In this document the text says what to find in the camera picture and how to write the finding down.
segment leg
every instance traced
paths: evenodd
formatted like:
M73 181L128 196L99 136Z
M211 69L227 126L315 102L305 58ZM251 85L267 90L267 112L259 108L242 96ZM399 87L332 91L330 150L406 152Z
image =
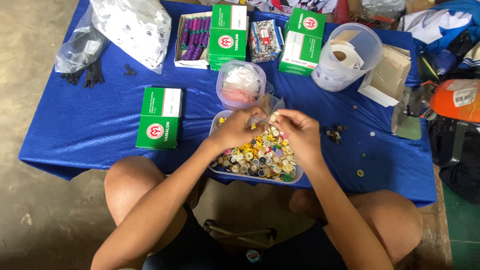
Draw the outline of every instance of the leg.
M117 161L108 170L104 183L105 198L115 224L118 226L137 201L165 178L148 158L133 156ZM186 219L187 212L181 208L150 254L166 247L179 234Z
M388 190L350 195L348 198L380 240L393 264L399 262L420 242L423 219L410 200ZM311 190L296 190L289 206L295 213L325 219L322 207ZM329 225L324 230L335 245Z

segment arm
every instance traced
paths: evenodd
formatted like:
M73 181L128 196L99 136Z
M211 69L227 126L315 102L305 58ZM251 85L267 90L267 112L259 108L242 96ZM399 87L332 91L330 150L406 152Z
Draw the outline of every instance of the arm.
M265 130L264 126L254 130L246 127L255 114L266 118L259 107L233 112L184 164L147 192L96 252L91 269L141 269L211 160L226 148L244 145Z
M288 135L322 205L336 247L350 270L393 269L382 244L350 203L323 159L318 122L295 110L278 110L274 125Z

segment hand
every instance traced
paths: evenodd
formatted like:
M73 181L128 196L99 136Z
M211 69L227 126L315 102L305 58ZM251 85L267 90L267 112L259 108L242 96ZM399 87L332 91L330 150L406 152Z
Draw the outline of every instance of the hand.
M279 109L277 112L277 122L270 124L287 135L298 164L306 169L322 161L318 121L298 110Z
M267 124L258 124L255 129L247 126L248 120L255 115L267 118L264 110L258 106L234 111L208 139L219 147L219 151L247 144L268 128Z

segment concrete floor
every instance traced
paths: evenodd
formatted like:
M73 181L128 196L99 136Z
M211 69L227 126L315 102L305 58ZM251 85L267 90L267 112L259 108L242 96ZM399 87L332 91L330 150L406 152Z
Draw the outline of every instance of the concrete floor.
M2 270L88 269L115 228L105 203L105 171L90 170L67 182L17 159L76 5L77 0L17 0L3 1L0 9ZM288 188L209 181L195 215L235 231L276 227L279 240L286 239L313 222L288 211L290 195ZM231 209L241 212L232 216ZM438 229L434 238L445 236L435 225L438 219L432 222Z

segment yamalon logo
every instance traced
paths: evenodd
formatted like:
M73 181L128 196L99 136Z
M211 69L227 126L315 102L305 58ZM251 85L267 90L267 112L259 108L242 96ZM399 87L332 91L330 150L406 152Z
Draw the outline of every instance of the yamalon logo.
M223 35L218 39L218 44L224 49L231 48L233 46L233 38L229 35Z
M303 20L303 26L308 30L314 30L315 28L317 28L318 22L312 17L307 17L305 18L305 20Z
M160 124L151 124L147 127L147 136L150 139L158 139L163 135L163 126Z

